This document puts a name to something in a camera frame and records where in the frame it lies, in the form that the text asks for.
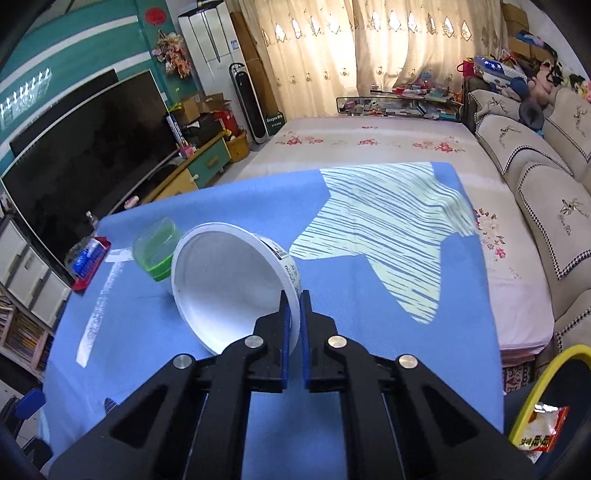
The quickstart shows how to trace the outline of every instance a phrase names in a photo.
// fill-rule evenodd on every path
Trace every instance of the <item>wicker basket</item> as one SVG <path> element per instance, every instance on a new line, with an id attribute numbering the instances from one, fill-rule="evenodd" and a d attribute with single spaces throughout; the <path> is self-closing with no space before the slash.
<path id="1" fill-rule="evenodd" d="M 228 146 L 228 151 L 230 152 L 231 163 L 244 160 L 251 151 L 251 148 L 248 146 L 248 140 L 246 140 L 245 130 L 242 130 L 242 133 L 240 133 L 240 135 L 238 135 L 234 140 L 226 142 L 226 145 Z"/>

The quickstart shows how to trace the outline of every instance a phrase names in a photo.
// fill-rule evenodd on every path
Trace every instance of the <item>teal wall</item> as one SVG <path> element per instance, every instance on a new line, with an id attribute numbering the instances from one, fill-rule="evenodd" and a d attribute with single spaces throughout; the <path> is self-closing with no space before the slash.
<path id="1" fill-rule="evenodd" d="M 154 27 L 146 22 L 144 13 L 151 7 L 160 7 L 167 14 L 163 25 Z M 126 24 L 109 23 L 118 21 Z M 90 28 L 96 30 L 91 36 L 74 41 L 75 35 Z M 104 0 L 58 17 L 25 35 L 0 72 L 0 99 L 6 102 L 7 96 L 12 96 L 15 90 L 18 93 L 20 86 L 46 68 L 51 69 L 51 81 L 43 97 L 0 132 L 0 174 L 14 160 L 8 142 L 15 129 L 66 89 L 117 62 L 121 62 L 117 70 L 120 80 L 150 69 L 168 105 L 194 93 L 197 85 L 192 77 L 180 79 L 177 74 L 167 75 L 164 64 L 150 55 L 158 29 L 165 33 L 174 31 L 165 0 Z M 67 44 L 58 48 L 62 41 Z M 18 71 L 35 56 L 47 54 L 47 58 L 33 61 L 31 68 Z M 13 75 L 7 83 L 6 79 L 14 72 L 16 77 Z"/>

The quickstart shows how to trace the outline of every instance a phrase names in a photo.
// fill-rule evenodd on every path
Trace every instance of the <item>blue tablecloth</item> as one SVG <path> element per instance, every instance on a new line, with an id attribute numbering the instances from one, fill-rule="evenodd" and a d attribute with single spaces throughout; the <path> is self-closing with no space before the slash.
<path id="1" fill-rule="evenodd" d="M 200 223 L 222 221 L 291 247 L 315 311 L 333 317 L 339 333 L 360 341 L 375 355 L 417 356 L 501 430 L 501 360 L 482 251 L 476 234 L 461 233 L 461 219 L 453 220 L 454 209 L 471 212 L 470 205 L 450 165 L 413 165 L 422 166 L 416 171 L 419 183 L 415 186 L 420 184 L 424 196 L 414 198 L 416 192 L 407 191 L 400 179 L 416 172 L 403 164 L 376 166 L 371 171 L 355 167 L 290 173 L 137 207 L 104 218 L 98 234 L 107 236 L 113 249 L 129 248 L 143 228 L 168 216 L 183 231 Z M 437 204 L 444 197 L 452 202 Z M 345 216 L 350 214 L 353 219 L 335 224 L 335 235 L 346 237 L 349 243 L 338 245 L 341 253 L 326 251 L 314 256 L 303 232 L 310 233 L 315 225 L 315 235 L 320 235 L 318 230 L 327 227 L 323 223 L 327 216 L 322 213 L 326 213 L 330 199 L 341 207 L 343 202 L 349 205 Z M 381 219 L 375 217 L 375 228 L 391 228 L 388 240 L 398 242 L 401 249 L 406 248 L 407 237 L 396 233 L 396 225 L 388 227 L 392 219 L 409 222 L 406 228 L 412 229 L 418 221 L 414 210 L 418 209 L 427 212 L 424 218 L 434 219 L 435 230 L 441 227 L 445 231 L 458 223 L 452 226 L 457 232 L 445 234 L 437 245 L 431 237 L 413 240 L 417 245 L 425 242 L 423 247 L 413 247 L 419 254 L 422 248 L 432 253 L 436 247 L 437 252 L 435 266 L 422 266 L 437 280 L 427 293 L 420 293 L 429 297 L 424 308 L 413 310 L 409 303 L 419 290 L 411 288 L 410 297 L 396 293 L 402 291 L 397 288 L 404 288 L 395 285 L 397 273 L 406 278 L 404 269 L 394 260 L 388 264 L 380 259 L 379 251 L 374 250 L 375 238 L 368 246 L 366 240 L 373 229 L 365 215 L 355 215 L 359 203 L 370 204 L 370 210 L 389 212 Z M 436 215 L 429 216 L 434 206 Z M 363 221 L 356 223 L 354 218 L 361 217 Z M 359 245 L 365 242 L 365 246 L 355 248 L 356 241 Z M 413 263 L 410 257 L 403 260 Z M 435 287 L 437 292 L 429 293 Z M 89 332 L 91 318 L 95 327 Z M 85 366 L 77 362 L 83 336 L 92 340 Z M 182 352 L 198 359 L 209 356 L 180 318 L 173 297 L 135 262 L 104 262 L 84 295 L 73 294 L 69 300 L 49 357 L 44 413 L 55 453 L 59 455 L 104 417 L 106 398 L 120 403 Z M 290 359 L 286 392 L 253 394 L 244 479 L 346 478 L 338 396 L 307 393 L 301 370 L 298 345 Z"/>

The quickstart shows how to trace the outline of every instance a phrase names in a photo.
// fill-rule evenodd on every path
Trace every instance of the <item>red round wall decoration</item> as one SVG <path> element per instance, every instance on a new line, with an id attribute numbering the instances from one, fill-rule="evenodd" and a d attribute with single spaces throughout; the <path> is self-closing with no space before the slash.
<path id="1" fill-rule="evenodd" d="M 152 7 L 146 10 L 144 18 L 150 25 L 162 25 L 166 22 L 166 13 L 159 7 Z"/>

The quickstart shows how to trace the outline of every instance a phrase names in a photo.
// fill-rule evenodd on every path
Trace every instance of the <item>red tray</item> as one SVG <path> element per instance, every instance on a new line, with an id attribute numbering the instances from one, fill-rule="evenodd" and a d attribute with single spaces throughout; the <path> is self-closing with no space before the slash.
<path id="1" fill-rule="evenodd" d="M 103 252 L 103 254 L 99 258 L 96 259 L 96 262 L 92 266 L 92 268 L 90 269 L 90 272 L 88 273 L 88 276 L 85 279 L 78 278 L 76 280 L 76 282 L 74 282 L 74 284 L 72 285 L 72 290 L 74 290 L 74 291 L 82 291 L 82 290 L 86 290 L 88 288 L 88 285 L 90 284 L 90 281 L 92 280 L 92 277 L 95 276 L 96 270 L 99 268 L 99 265 L 101 264 L 101 262 L 103 261 L 105 255 L 109 251 L 109 248 L 111 248 L 111 242 L 109 242 L 107 240 L 107 237 L 105 237 L 105 236 L 96 236 L 95 238 L 101 244 L 103 244 L 103 246 L 105 247 L 105 251 Z"/>

